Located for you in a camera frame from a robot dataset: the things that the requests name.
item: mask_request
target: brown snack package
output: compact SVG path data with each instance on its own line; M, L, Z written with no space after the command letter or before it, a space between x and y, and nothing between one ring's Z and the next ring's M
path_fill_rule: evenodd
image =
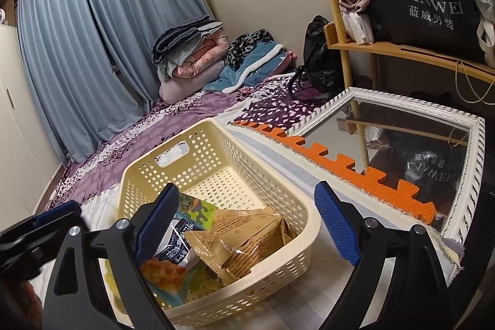
M283 218L263 210L216 210L211 229L188 231L186 240L226 285L248 275L251 267L292 238Z

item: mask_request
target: white mirror frame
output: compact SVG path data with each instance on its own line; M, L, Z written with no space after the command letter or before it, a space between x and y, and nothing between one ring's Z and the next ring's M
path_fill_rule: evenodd
M454 239L462 244L466 240L481 187L484 163L484 119L454 108L431 102L416 100L402 95L381 91L348 88L301 122L287 131L288 136L305 136L316 126L341 110L352 99L368 101L393 108L409 110L432 119L440 119L464 130L469 130L466 160L460 176L459 189L450 209L447 222L441 232L444 238Z

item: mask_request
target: black leather bag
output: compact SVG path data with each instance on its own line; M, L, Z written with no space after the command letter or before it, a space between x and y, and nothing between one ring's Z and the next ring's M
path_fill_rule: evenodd
M289 95L296 101L327 102L344 90L340 51L328 49L323 27L328 20L316 16L306 30L304 42L304 65L299 66L289 81ZM309 81L322 94L301 100L294 94L296 80Z

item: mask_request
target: beige basket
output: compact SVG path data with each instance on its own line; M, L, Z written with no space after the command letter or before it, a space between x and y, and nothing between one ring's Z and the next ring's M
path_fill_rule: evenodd
M170 161L178 148L189 152ZM203 326L240 313L301 276L310 263L310 246L321 218L313 201L239 144L213 120L190 127L127 167L122 177L119 217L131 218L144 203L154 201L168 182L180 191L219 208L248 210L270 205L297 237L258 263L244 278L212 294L167 309L170 321Z

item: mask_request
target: shelf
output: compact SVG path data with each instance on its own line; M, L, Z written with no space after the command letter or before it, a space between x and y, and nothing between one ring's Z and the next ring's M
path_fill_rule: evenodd
M348 51L368 52L371 54L394 56L396 58L410 59L412 61L423 62L455 71L458 61L464 64L466 73L476 79L492 83L495 80L495 69L488 65L472 62L467 59L456 58L422 48L410 47L407 45L397 45L390 42L378 41L374 44L358 45L355 42L339 44L335 24L330 23L325 26L325 36L330 49L346 49ZM464 75L462 66L458 68L459 74Z
M465 131L454 130L452 126L446 123L382 105L361 102L359 105L359 119L351 114L345 119L345 122L376 126L467 146L466 135L468 133Z

